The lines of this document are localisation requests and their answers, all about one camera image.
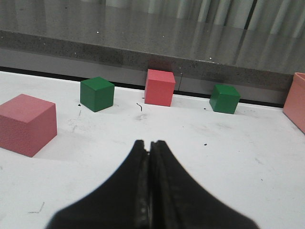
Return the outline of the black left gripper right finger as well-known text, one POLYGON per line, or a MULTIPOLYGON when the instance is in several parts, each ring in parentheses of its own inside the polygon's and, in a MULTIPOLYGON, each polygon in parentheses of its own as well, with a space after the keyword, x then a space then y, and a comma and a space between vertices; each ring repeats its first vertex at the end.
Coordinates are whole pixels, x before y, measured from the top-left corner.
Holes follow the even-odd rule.
POLYGON ((225 205, 199 185, 165 141, 151 143, 149 162, 152 228, 258 228, 252 219, 225 205))

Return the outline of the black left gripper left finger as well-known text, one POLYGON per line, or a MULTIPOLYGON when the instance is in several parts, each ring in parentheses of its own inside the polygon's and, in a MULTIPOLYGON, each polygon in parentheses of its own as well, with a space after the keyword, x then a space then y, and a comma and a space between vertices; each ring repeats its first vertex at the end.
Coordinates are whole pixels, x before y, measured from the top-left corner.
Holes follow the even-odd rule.
POLYGON ((49 229, 148 229, 149 156, 137 140, 119 168, 96 190, 58 211, 49 229))

